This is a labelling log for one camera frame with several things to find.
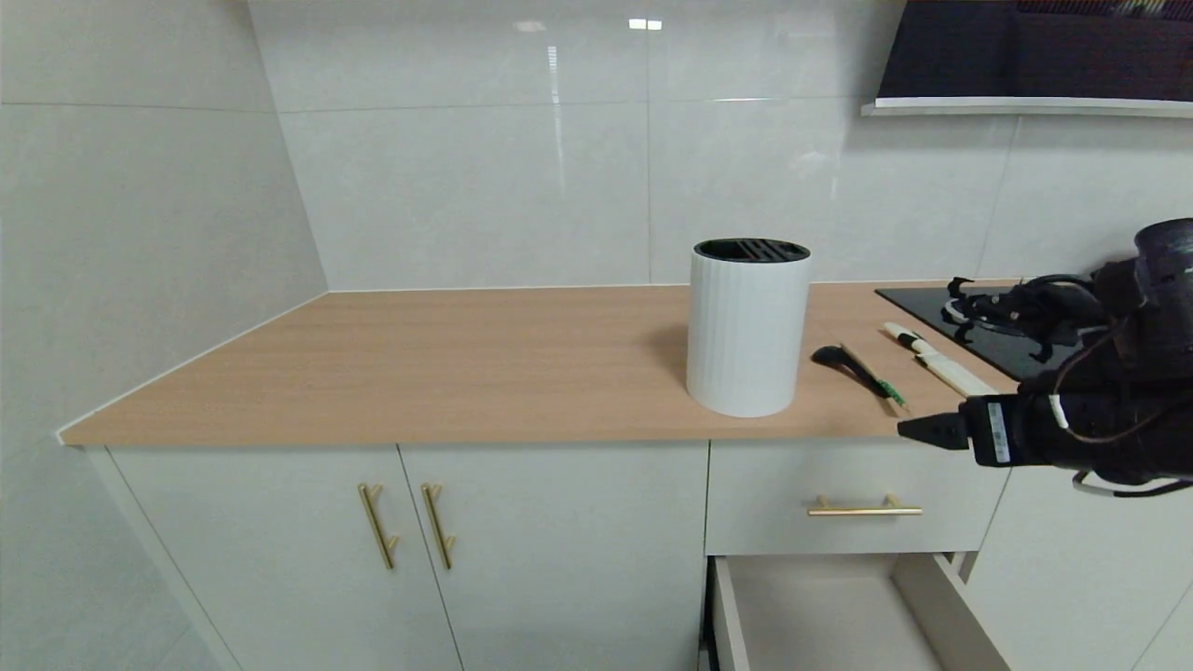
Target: label sticker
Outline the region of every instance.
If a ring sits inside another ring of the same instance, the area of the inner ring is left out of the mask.
[[[1002,406],[999,404],[987,404],[987,414],[990,415],[990,438],[994,441],[994,458],[999,463],[1010,463],[1010,443],[1007,442],[1007,423],[1002,419]]]

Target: cabinet edge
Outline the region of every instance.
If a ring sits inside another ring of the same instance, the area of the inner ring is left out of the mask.
[[[224,671],[243,671],[220,636],[220,632],[216,630],[215,624],[211,623],[206,611],[203,610],[199,599],[191,591],[186,578],[183,577],[173,558],[169,556],[169,550],[161,542],[149,518],[141,510],[141,504],[137,503],[136,495],[129,488],[124,475],[120,474],[120,469],[116,464],[116,457],[105,447],[92,445],[84,449],[95,467],[95,472],[99,473],[99,478],[103,480],[109,495],[112,497],[124,519],[132,528],[132,533],[141,542],[141,547],[149,555],[149,560],[157,567],[157,573],[165,580],[166,586],[174,595],[174,598],[178,599],[178,604],[183,607],[183,611],[191,621],[191,626],[194,627],[194,633],[203,639],[208,650],[211,651],[211,657],[215,658],[216,664]]]

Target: cable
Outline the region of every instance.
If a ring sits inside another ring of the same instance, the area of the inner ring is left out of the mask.
[[[1183,396],[1174,400],[1173,402],[1168,404],[1167,406],[1160,408],[1158,411],[1151,413],[1150,415],[1141,419],[1139,421],[1135,423],[1133,425],[1129,426],[1127,429],[1124,429],[1123,431],[1119,431],[1118,433],[1113,433],[1111,436],[1098,436],[1098,437],[1082,436],[1081,433],[1077,433],[1076,431],[1074,431],[1069,426],[1069,418],[1065,417],[1065,414],[1064,414],[1064,407],[1061,405],[1061,394],[1059,394],[1059,392],[1061,392],[1061,384],[1064,382],[1065,376],[1069,375],[1069,371],[1073,370],[1073,368],[1076,364],[1081,363],[1094,350],[1096,350],[1098,347],[1105,345],[1112,338],[1114,338],[1115,336],[1118,336],[1126,327],[1126,324],[1127,324],[1129,320],[1130,320],[1130,315],[1127,315],[1126,318],[1124,318],[1120,321],[1118,321],[1114,326],[1109,327],[1101,338],[1099,338],[1098,340],[1094,341],[1093,345],[1090,345],[1090,346],[1081,350],[1073,358],[1070,358],[1069,361],[1064,362],[1064,365],[1061,367],[1059,371],[1057,371],[1056,383],[1052,384],[1052,393],[1047,395],[1049,406],[1052,408],[1052,417],[1056,418],[1057,426],[1059,426],[1061,429],[1063,429],[1065,433],[1068,433],[1069,436],[1071,436],[1076,441],[1080,441],[1082,443],[1094,444],[1094,445],[1106,444],[1106,443],[1113,443],[1115,441],[1121,441],[1123,438],[1126,438],[1127,436],[1135,433],[1136,431],[1139,431],[1141,429],[1146,427],[1149,424],[1156,421],[1157,419],[1160,419],[1161,417],[1168,414],[1169,412],[1172,412],[1172,411],[1174,411],[1176,408],[1180,408],[1180,407],[1182,407],[1185,405],[1188,405],[1188,404],[1193,402],[1193,396],[1189,396],[1189,395],[1186,394],[1186,395],[1183,395]]]
[[[1084,277],[1078,277],[1076,275],[1041,275],[1039,277],[1027,281],[1026,283],[1021,283],[1020,287],[1024,284],[1031,284],[1032,287],[1038,287],[1040,284],[1074,284],[1076,287],[1081,287],[1082,289],[1089,293],[1094,291],[1093,282],[1086,279]]]
[[[1163,494],[1170,494],[1173,492],[1179,492],[1181,490],[1188,490],[1193,487],[1193,481],[1177,480],[1175,482],[1169,482],[1167,485],[1161,485],[1158,487],[1152,487],[1150,490],[1144,490],[1142,492],[1130,491],[1130,490],[1109,490],[1107,487],[1100,487],[1098,485],[1087,485],[1086,478],[1089,476],[1088,470],[1078,470],[1076,475],[1073,476],[1073,488],[1078,492],[1086,492],[1087,494],[1095,494],[1099,497],[1111,497],[1115,499],[1148,499],[1151,497],[1160,497]]]

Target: black glass stovetop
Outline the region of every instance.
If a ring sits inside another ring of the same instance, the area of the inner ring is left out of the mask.
[[[1001,294],[1010,287],[983,287],[983,294]],[[1039,375],[1045,370],[1059,368],[1059,365],[1076,352],[1080,346],[1067,346],[1055,344],[1052,353],[1045,361],[1037,361],[1041,353],[1040,344],[1031,338],[1006,333],[988,328],[981,324],[964,327],[950,321],[948,313],[944,307],[950,301],[948,289],[920,288],[920,289],[876,289],[876,294],[895,303],[903,310],[910,313],[920,321],[927,324],[941,336],[960,344],[966,350],[977,355],[982,361],[997,368],[1008,377],[1022,381],[1027,377]],[[911,331],[916,331],[916,325],[903,324]]]

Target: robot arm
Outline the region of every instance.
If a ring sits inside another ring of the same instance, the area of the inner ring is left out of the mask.
[[[1120,498],[1193,486],[1193,218],[1144,228],[1137,258],[1093,276],[1105,324],[1059,369],[1015,394],[971,396],[958,412],[900,423],[901,436],[966,450],[988,467],[1056,466],[1121,485],[1177,481]],[[1058,315],[1046,315],[1056,319]]]

